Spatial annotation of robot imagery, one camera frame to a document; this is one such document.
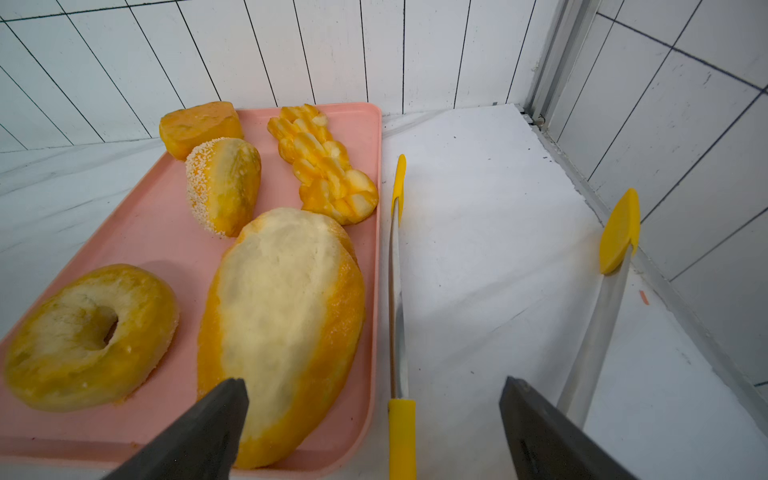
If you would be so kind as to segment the braided twisted bread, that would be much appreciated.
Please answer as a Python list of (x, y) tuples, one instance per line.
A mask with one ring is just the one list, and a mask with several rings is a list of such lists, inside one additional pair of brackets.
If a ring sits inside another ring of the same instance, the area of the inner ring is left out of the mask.
[(299, 180), (302, 209), (328, 216), (340, 225), (358, 224), (374, 213), (378, 189), (369, 176), (351, 166), (344, 144), (329, 130), (327, 116), (304, 104), (283, 107), (267, 123), (279, 156)]

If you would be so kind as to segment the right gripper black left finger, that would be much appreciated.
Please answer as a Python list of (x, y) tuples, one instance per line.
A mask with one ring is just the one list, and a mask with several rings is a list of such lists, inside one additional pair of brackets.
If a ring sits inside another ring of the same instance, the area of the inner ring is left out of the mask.
[(245, 381), (226, 379), (106, 477), (227, 479), (248, 406)]

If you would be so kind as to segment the large oval bread loaf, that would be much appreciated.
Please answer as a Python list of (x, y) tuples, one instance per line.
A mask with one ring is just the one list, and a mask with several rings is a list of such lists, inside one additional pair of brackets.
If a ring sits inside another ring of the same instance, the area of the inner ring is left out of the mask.
[(248, 223), (222, 257), (198, 336), (197, 390), (245, 383), (235, 467), (291, 454), (348, 377), (366, 319), (353, 243), (333, 219), (281, 207)]

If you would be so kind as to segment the yellow steel bread tongs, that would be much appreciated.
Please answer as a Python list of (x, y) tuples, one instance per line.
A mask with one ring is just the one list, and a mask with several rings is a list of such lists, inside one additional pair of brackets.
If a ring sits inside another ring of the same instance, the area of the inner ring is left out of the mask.
[[(399, 228), (404, 207), (407, 160), (397, 162), (391, 204), (388, 252), (389, 358), (391, 398), (388, 402), (389, 476), (415, 479), (416, 403), (408, 392), (405, 319), (399, 258)], [(638, 193), (630, 188), (616, 204), (599, 245), (603, 276), (598, 299), (576, 359), (557, 403), (551, 403), (583, 431), (613, 336), (633, 255), (638, 250), (641, 211)]]

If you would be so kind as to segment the small orange bun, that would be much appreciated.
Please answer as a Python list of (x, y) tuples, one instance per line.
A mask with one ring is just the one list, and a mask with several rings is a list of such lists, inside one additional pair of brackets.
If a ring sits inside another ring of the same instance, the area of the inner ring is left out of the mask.
[(218, 138), (244, 139), (238, 113), (228, 101), (209, 102), (166, 114), (159, 135), (168, 153), (185, 161), (192, 150)]

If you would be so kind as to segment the ring bagel bread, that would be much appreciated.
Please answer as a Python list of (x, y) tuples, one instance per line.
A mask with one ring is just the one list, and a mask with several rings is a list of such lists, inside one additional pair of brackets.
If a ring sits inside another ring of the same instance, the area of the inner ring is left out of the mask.
[(101, 267), (23, 320), (5, 356), (5, 383), (17, 399), (43, 411), (120, 401), (158, 366), (179, 319), (167, 282), (128, 264)]

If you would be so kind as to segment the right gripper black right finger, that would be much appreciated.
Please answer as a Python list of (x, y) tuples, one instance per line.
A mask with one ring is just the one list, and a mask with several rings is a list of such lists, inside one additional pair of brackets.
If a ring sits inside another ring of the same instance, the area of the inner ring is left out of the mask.
[(634, 477), (525, 380), (506, 378), (499, 408), (519, 479)]

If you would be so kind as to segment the sesame coated bread roll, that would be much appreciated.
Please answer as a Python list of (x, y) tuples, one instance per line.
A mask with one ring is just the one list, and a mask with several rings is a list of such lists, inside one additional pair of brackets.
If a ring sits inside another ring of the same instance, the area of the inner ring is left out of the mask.
[(236, 237), (253, 219), (261, 158), (249, 142), (221, 137), (187, 156), (186, 196), (193, 217), (208, 232)]

